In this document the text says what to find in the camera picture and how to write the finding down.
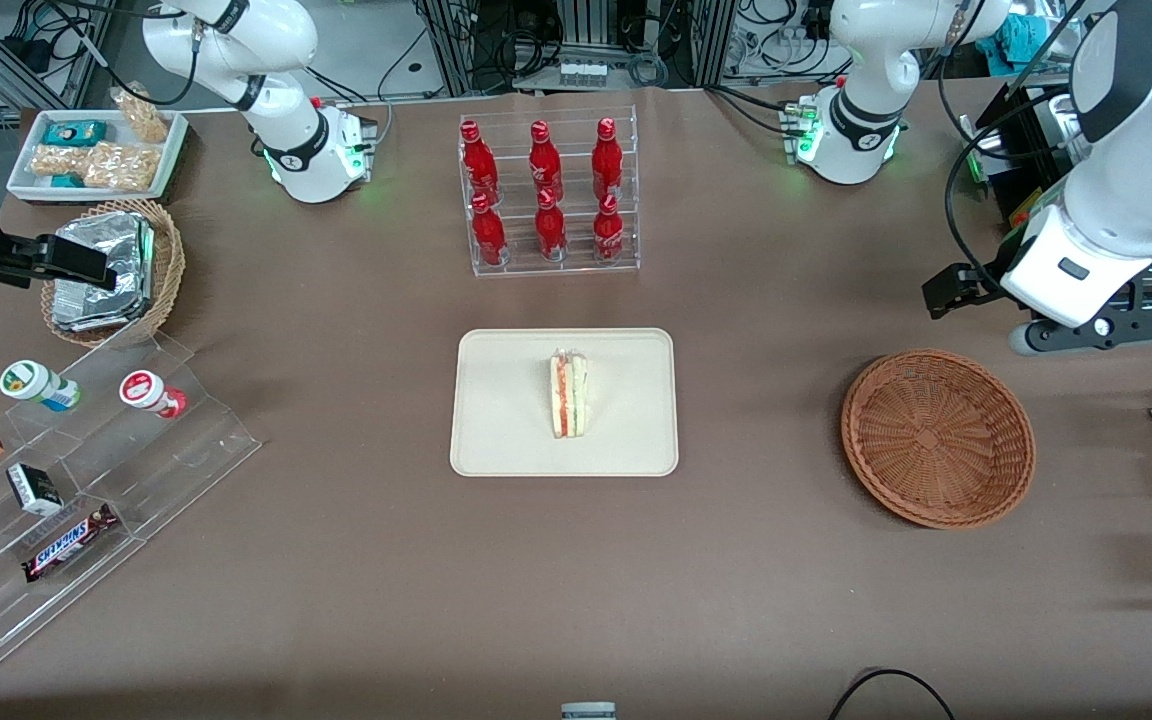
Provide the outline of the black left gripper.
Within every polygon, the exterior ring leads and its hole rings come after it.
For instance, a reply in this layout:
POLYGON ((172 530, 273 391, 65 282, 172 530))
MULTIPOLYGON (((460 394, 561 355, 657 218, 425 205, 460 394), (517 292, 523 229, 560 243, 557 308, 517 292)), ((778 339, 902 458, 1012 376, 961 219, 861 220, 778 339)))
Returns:
MULTIPOLYGON (((955 263, 929 278, 922 285, 922 297, 929 318, 940 320, 961 306, 980 306, 1005 300, 1006 293, 972 264, 955 263)), ((1079 327, 1064 327, 1039 316, 1030 324, 1032 336, 1152 336, 1152 301, 1140 304, 1102 306, 1091 320, 1079 327)))

